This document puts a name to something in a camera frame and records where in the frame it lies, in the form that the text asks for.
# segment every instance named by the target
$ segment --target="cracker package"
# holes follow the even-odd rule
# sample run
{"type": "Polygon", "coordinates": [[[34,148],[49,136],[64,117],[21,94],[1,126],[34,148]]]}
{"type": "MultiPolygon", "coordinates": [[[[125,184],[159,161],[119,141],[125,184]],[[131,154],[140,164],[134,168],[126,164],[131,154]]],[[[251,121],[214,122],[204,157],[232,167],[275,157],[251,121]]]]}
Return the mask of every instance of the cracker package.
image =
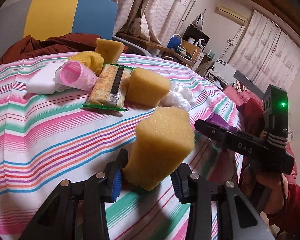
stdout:
{"type": "Polygon", "coordinates": [[[83,106],[127,111],[123,108],[123,105],[132,70],[133,68],[123,65],[104,64],[89,97],[89,103],[83,106]]]}

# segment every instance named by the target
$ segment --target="person's arm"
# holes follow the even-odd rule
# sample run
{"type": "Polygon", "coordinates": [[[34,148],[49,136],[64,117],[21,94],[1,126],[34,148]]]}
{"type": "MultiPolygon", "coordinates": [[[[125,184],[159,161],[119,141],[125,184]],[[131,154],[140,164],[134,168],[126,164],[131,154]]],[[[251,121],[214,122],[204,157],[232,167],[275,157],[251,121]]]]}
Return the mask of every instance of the person's arm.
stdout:
{"type": "Polygon", "coordinates": [[[270,225],[275,224],[292,235],[298,235],[300,233],[300,186],[289,184],[287,209],[283,207],[276,214],[267,214],[267,217],[270,225]]]}

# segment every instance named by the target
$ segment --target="wooden desk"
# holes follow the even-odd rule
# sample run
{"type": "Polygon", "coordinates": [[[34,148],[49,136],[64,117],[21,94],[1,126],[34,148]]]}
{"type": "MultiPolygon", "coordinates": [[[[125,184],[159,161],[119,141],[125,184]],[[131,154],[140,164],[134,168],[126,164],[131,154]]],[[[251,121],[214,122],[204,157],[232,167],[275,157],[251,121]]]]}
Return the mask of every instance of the wooden desk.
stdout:
{"type": "Polygon", "coordinates": [[[167,47],[164,47],[159,43],[156,43],[156,42],[153,42],[153,41],[146,41],[144,39],[137,38],[137,37],[134,37],[134,36],[130,36],[130,35],[125,34],[125,33],[117,33],[116,36],[119,37],[119,38],[122,38],[124,40],[130,41],[133,44],[140,45],[140,47],[142,47],[146,50],[147,49],[158,49],[158,50],[161,50],[161,51],[164,51],[164,52],[168,52],[171,55],[173,55],[174,57],[181,60],[182,62],[188,64],[190,67],[194,66],[193,61],[191,61],[191,60],[189,60],[185,57],[182,57],[180,54],[176,53],[173,49],[168,49],[167,47]]]}

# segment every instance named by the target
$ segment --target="pink plastic cup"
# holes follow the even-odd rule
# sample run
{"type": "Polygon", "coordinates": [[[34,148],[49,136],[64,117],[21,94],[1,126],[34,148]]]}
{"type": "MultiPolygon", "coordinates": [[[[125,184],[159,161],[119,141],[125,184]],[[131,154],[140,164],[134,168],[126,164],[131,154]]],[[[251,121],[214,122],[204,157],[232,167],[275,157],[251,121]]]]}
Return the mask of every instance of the pink plastic cup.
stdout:
{"type": "Polygon", "coordinates": [[[56,83],[92,91],[98,77],[86,65],[77,60],[69,60],[56,70],[56,83]]]}

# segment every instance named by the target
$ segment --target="striped cloth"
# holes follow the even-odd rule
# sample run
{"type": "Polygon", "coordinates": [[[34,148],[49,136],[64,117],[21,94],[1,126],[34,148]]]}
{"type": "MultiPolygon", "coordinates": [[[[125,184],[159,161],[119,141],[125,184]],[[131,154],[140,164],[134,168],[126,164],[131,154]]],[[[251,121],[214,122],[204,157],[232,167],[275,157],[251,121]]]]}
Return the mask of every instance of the striped cloth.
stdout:
{"type": "MultiPolygon", "coordinates": [[[[130,150],[134,127],[154,109],[125,104],[127,112],[81,109],[89,94],[76,89],[53,95],[26,92],[26,82],[47,63],[65,62],[74,53],[41,56],[0,66],[0,235],[17,239],[34,213],[63,179],[86,180],[113,161],[121,147],[130,150]]],[[[123,54],[119,64],[143,67],[189,87],[198,104],[191,125],[213,112],[242,128],[235,104],[215,85],[174,62],[123,54]]],[[[210,140],[196,134],[186,158],[194,172],[212,181],[236,180],[242,156],[212,151],[210,140]]],[[[217,238],[212,205],[212,239],[217,238]]],[[[170,177],[151,192],[123,185],[114,204],[106,204],[110,239],[184,239],[189,205],[174,196],[170,177]]]]}

